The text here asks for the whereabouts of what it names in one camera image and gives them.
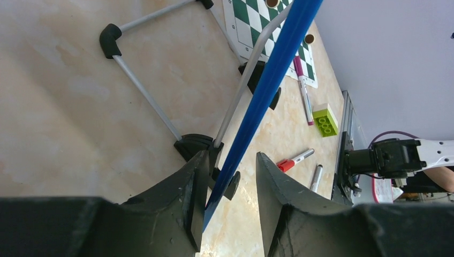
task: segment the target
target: marker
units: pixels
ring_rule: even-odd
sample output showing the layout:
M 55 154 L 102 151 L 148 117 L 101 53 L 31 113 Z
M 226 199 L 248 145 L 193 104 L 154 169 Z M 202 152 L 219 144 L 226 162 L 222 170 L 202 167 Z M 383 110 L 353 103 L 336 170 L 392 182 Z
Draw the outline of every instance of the marker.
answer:
M 322 165 L 317 165 L 317 169 L 315 170 L 315 174 L 314 174 L 314 180 L 312 181 L 312 185 L 311 185 L 311 190 L 312 192 L 317 192 L 317 190 L 319 189 L 319 183 L 320 183 L 320 179 L 322 178 L 322 172 L 323 172 L 323 166 Z
M 307 124 L 309 124 L 309 126 L 312 126 L 314 125 L 314 118 L 312 117 L 311 103 L 309 101 L 309 95 L 307 94 L 306 83 L 304 81 L 302 73 L 301 59 L 299 58 L 299 56 L 296 56 L 293 59 L 293 65 L 295 66 L 295 72 L 298 76 L 299 90 L 301 91 L 302 100 L 304 102 L 304 109 L 306 110 Z
M 299 163 L 299 162 L 303 161 L 304 159 L 308 158 L 309 156 L 313 155 L 314 152 L 315 152 L 314 148 L 311 148 L 291 160 L 285 159 L 285 160 L 279 162 L 277 164 L 277 167 L 280 170 L 282 170 L 282 172 L 287 172 L 288 170 L 293 168 L 293 166 L 295 166 L 297 163 Z

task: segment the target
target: white wall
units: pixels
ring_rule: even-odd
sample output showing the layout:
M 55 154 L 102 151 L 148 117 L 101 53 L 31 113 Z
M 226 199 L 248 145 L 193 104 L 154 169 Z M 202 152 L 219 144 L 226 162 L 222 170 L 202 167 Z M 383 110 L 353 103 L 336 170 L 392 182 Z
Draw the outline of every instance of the white wall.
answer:
M 315 21 L 368 142 L 454 139 L 453 0 L 324 0 Z

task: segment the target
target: pink marker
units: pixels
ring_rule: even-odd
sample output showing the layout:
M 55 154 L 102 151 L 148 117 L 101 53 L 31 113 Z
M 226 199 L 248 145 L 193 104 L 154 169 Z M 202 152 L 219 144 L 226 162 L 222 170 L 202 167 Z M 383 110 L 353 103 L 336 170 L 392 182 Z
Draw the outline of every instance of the pink marker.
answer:
M 304 76 L 302 73 L 301 59 L 299 56 L 293 59 L 293 65 L 295 66 L 295 71 L 298 76 L 299 89 L 301 91 L 302 100 L 304 102 L 304 109 L 306 110 L 307 124 L 309 126 L 314 125 L 314 118 L 312 117 L 312 108 L 309 101 L 309 95 L 307 94 L 306 83 L 304 82 Z

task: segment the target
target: red marker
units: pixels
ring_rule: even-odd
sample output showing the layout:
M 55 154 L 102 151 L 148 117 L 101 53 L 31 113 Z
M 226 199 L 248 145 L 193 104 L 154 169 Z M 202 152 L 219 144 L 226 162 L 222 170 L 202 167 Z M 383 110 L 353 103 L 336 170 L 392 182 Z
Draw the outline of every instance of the red marker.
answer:
M 297 157 L 289 160 L 289 159 L 285 159 L 281 162 L 279 162 L 277 164 L 277 167 L 282 170 L 282 172 L 287 172 L 288 170 L 290 170 L 293 166 L 295 166 L 295 164 L 301 162 L 302 160 L 308 158 L 309 156 L 313 155 L 315 152 L 314 148 L 311 148 L 307 151 L 305 151 L 304 153 L 298 155 Z

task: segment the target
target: gray marker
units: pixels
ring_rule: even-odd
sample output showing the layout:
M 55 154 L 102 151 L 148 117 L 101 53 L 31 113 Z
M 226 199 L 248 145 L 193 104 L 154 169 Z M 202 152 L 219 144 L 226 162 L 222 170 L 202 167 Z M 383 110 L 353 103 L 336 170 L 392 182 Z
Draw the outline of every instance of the gray marker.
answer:
M 314 180 L 312 181 L 311 190 L 312 192 L 317 192 L 319 189 L 320 179 L 322 178 L 323 172 L 323 165 L 317 165 L 317 169 L 315 170 Z

